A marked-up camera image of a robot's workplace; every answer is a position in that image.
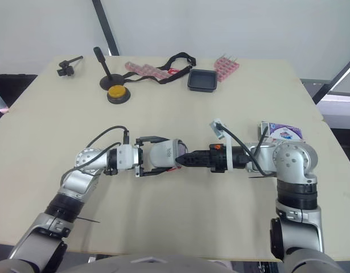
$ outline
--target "yellow button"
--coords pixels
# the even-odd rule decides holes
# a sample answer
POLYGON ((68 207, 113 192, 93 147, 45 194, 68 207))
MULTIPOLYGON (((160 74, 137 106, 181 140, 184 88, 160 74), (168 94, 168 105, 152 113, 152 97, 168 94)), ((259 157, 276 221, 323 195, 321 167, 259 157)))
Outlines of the yellow button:
POLYGON ((125 87, 123 85, 115 85, 109 88, 108 90, 109 96, 112 98, 120 98, 125 94, 125 87))

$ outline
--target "black cable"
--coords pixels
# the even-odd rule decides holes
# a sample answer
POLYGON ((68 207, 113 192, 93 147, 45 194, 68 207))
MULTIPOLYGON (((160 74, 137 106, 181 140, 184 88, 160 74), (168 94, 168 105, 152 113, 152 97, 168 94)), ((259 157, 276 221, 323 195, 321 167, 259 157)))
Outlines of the black cable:
POLYGON ((216 124, 216 128, 218 130, 223 130, 225 132, 227 132, 236 142, 238 142, 238 144, 243 148, 243 150, 245 150, 249 157, 251 158, 252 162, 254 163, 254 165, 256 165, 258 171, 261 173, 261 175, 265 176, 265 177, 269 177, 269 176, 274 176, 275 172, 271 172, 271 173, 265 173, 261 166, 258 164, 257 159, 253 156, 253 154, 249 151, 249 149, 247 148, 246 145, 244 145, 244 143, 238 138, 236 137, 231 131, 229 131, 227 128, 225 128, 223 125, 221 125, 220 123, 216 124))
POLYGON ((80 166, 77 166, 77 167, 73 167, 72 169, 69 169, 67 172, 65 172, 62 177, 61 177, 61 182, 60 182, 60 185, 63 184, 63 181, 65 180, 66 176, 70 173, 70 172, 73 172, 73 171, 76 171, 78 169, 81 169, 91 163, 93 163, 95 160, 97 160, 100 156, 102 156, 103 154, 105 154, 107 151, 109 151, 110 148, 116 146, 116 145, 120 145, 121 143, 120 142, 115 142, 114 144, 108 146, 107 148, 105 148, 104 150, 102 150, 97 156, 95 156, 93 159, 87 161, 86 163, 80 165, 80 166))
POLYGON ((257 147, 256 147, 256 150, 255 150, 255 151, 254 151, 254 153, 253 153, 254 157, 256 157, 256 156, 257 156, 258 151, 260 150, 261 144, 262 144, 263 140, 264 140, 264 139, 265 139, 265 137, 266 137, 266 133, 267 133, 267 131, 268 131, 268 126, 267 126, 267 127, 264 129, 264 130, 263 130, 263 133, 262 133, 261 139, 260 139, 260 141, 258 142, 257 147))
POLYGON ((108 129, 106 129, 104 132, 102 132, 100 135, 98 135, 97 137, 95 137, 87 146, 86 148, 90 147, 95 141, 97 141, 99 138, 101 138, 103 135, 105 135, 107 132, 114 130, 114 129, 123 129, 123 144, 129 144, 129 131, 126 127, 121 126, 121 125, 117 125, 117 126, 113 126, 110 127, 108 129))
POLYGON ((82 217, 77 217, 77 219, 81 219, 81 220, 85 220, 85 221, 89 221, 89 222, 94 222, 94 223, 100 223, 99 221, 91 220, 91 219, 87 219, 87 218, 82 218, 82 217))

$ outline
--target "box with purple label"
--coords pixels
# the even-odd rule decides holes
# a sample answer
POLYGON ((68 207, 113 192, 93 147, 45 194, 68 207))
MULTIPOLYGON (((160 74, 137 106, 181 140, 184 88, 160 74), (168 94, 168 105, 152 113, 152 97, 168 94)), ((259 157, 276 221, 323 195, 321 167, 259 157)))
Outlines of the box with purple label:
POLYGON ((260 135, 262 135, 264 129, 267 127, 268 131, 266 133, 266 137, 271 138, 269 139, 271 141, 274 141, 275 139, 291 141, 303 140, 301 130, 299 128, 271 122, 261 122, 260 135))

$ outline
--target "beige table surface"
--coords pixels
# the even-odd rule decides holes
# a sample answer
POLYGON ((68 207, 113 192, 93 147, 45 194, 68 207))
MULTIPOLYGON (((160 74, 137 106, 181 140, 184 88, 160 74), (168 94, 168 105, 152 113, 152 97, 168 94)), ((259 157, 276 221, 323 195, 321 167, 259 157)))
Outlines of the beige table surface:
MULTIPOLYGON (((70 57, 53 60, 0 120, 0 243, 18 241, 54 197, 76 154, 104 129, 125 125, 131 143, 158 135, 201 150, 219 142, 208 124, 220 118, 244 142, 257 141, 260 121, 302 128, 319 155, 315 173, 326 253, 350 259, 350 163, 286 61, 239 59, 240 68, 213 93, 189 91, 187 76, 166 85, 128 83, 131 99, 113 105, 98 85, 104 71, 94 56, 75 65, 74 77, 57 75, 57 64, 70 57)), ((129 60, 154 66, 167 60, 106 59, 111 72, 121 74, 129 60)), ((197 60, 196 68, 212 69, 213 62, 197 60)), ((121 140, 120 131, 112 132, 97 147, 121 140)), ((275 198, 274 178, 248 179, 244 170, 101 176, 80 214, 100 223, 77 220, 67 242, 72 251, 270 260, 275 198)))

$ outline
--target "white bracket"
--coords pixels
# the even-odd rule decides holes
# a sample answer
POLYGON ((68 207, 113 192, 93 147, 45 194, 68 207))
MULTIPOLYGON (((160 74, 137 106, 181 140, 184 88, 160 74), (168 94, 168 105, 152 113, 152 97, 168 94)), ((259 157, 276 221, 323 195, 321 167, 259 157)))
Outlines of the white bracket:
POLYGON ((218 130, 218 128, 216 127, 217 123, 220 123, 225 128, 226 125, 223 124, 218 118, 214 119, 214 121, 210 123, 210 127, 213 129, 218 139, 225 138, 225 146, 227 148, 227 168, 228 172, 233 172, 232 137, 227 132, 223 130, 218 130))

